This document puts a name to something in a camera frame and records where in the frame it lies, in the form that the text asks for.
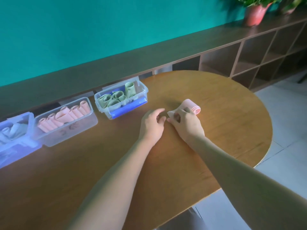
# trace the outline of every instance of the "blue plastic container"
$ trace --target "blue plastic container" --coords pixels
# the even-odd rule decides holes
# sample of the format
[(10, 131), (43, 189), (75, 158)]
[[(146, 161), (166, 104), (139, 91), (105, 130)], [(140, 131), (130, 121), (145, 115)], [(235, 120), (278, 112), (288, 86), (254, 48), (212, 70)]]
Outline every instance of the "blue plastic container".
[(28, 125), (25, 135), (9, 142), (0, 145), (0, 168), (13, 163), (30, 153), (42, 147), (42, 144), (31, 139), (30, 135), (33, 133), (34, 115), (27, 112), (0, 123), (0, 131), (5, 127), (11, 127), (14, 123), (25, 123)]
[(133, 81), (136, 95), (132, 96), (124, 101), (121, 101), (113, 106), (102, 108), (98, 102), (98, 98), (105, 94), (112, 95), (115, 91), (125, 92), (126, 81), (120, 82), (115, 86), (102, 90), (94, 95), (95, 104), (101, 113), (105, 113), (109, 119), (115, 119), (121, 115), (126, 114), (129, 111), (147, 103), (148, 88), (139, 80)]

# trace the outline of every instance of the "wooden table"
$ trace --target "wooden table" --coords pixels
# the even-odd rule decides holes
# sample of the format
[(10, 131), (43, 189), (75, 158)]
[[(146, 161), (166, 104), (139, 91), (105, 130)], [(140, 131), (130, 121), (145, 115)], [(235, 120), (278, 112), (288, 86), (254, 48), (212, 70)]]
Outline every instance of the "wooden table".
[[(144, 84), (147, 104), (115, 120), (95, 108), (95, 127), (0, 170), (0, 229), (64, 229), (94, 184), (138, 138), (144, 113), (173, 110), (186, 98), (201, 107), (198, 117), (207, 137), (230, 155), (255, 166), (268, 151), (270, 116), (235, 81), (175, 71), (149, 77)], [(200, 157), (166, 122), (141, 171), (124, 229), (151, 230), (219, 188)]]

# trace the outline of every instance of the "teal wall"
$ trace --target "teal wall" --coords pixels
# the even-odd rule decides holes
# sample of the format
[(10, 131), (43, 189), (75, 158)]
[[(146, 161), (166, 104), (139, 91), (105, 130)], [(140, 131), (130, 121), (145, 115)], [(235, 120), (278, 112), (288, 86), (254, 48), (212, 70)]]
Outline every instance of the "teal wall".
[(0, 0), (0, 86), (243, 18), (225, 0)]

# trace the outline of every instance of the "clear plastic container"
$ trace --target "clear plastic container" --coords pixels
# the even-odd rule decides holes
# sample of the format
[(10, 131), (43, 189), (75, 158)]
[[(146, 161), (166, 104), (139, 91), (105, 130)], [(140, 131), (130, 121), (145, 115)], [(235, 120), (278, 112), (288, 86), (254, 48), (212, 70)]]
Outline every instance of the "clear plastic container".
[(139, 80), (132, 81), (135, 87), (136, 94), (128, 99), (121, 101), (113, 106), (103, 108), (100, 106), (98, 98), (105, 94), (112, 95), (113, 92), (122, 91), (125, 93), (125, 84), (127, 81), (120, 82), (108, 89), (102, 90), (94, 95), (95, 104), (101, 113), (105, 113), (109, 119), (115, 119), (129, 111), (147, 103), (148, 88)]
[(31, 139), (34, 128), (34, 115), (31, 112), (15, 116), (0, 123), (0, 130), (12, 127), (14, 123), (28, 125), (25, 135), (0, 145), (0, 168), (17, 161), (42, 147), (41, 143)]
[(72, 108), (75, 105), (79, 105), (81, 101), (87, 101), (91, 112), (85, 116), (82, 116), (79, 119), (76, 119), (72, 122), (65, 123), (63, 126), (58, 127), (52, 131), (49, 131), (47, 133), (43, 132), (40, 128), (37, 127), (38, 121), (41, 118), (47, 118), (52, 113), (57, 113), (60, 111), (60, 109), (63, 107), (55, 108), (51, 111), (48, 111), (44, 114), (41, 114), (34, 119), (34, 131), (32, 138), (39, 141), (40, 143), (51, 147), (54, 146), (66, 139), (69, 139), (73, 137), (74, 135), (77, 135), (93, 126), (95, 126), (98, 123), (97, 117), (94, 113), (93, 107), (90, 103), (90, 100), (87, 97), (80, 98), (78, 100), (72, 101), (64, 106), (67, 106), (68, 108)]

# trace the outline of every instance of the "red flower pot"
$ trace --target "red flower pot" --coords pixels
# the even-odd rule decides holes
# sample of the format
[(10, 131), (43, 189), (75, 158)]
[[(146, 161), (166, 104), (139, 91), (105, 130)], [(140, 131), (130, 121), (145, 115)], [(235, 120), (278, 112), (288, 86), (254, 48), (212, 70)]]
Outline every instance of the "red flower pot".
[(246, 8), (244, 17), (245, 25), (249, 27), (258, 26), (270, 5), (271, 3), (268, 4), (267, 7), (263, 7), (262, 5), (252, 5)]

